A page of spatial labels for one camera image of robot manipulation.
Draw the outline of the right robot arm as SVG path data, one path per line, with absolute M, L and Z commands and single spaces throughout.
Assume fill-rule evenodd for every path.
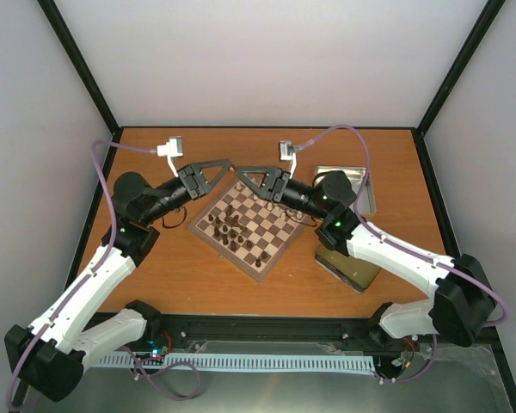
M 353 206 L 357 195 L 343 171 L 327 172 L 315 186 L 273 166 L 239 166 L 235 173 L 260 199 L 319 220 L 315 233 L 326 249 L 374 264 L 426 295 L 422 301 L 382 305 L 373 317 L 377 341 L 439 335 L 469 347 L 486 327 L 495 295 L 480 280 L 479 261 L 437 255 L 382 231 L 358 214 Z

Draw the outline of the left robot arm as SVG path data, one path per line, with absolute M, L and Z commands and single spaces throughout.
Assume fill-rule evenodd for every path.
M 93 328 L 87 324 L 153 249 L 160 235 L 153 222 L 209 194 L 230 167 L 228 159 L 189 163 L 157 187 L 137 172 L 119 176 L 107 199 L 112 225 L 90 263 L 48 310 L 27 328 L 13 326 L 4 337 L 15 377 L 58 402 L 102 357 L 130 342 L 156 344 L 161 313 L 141 300 Z

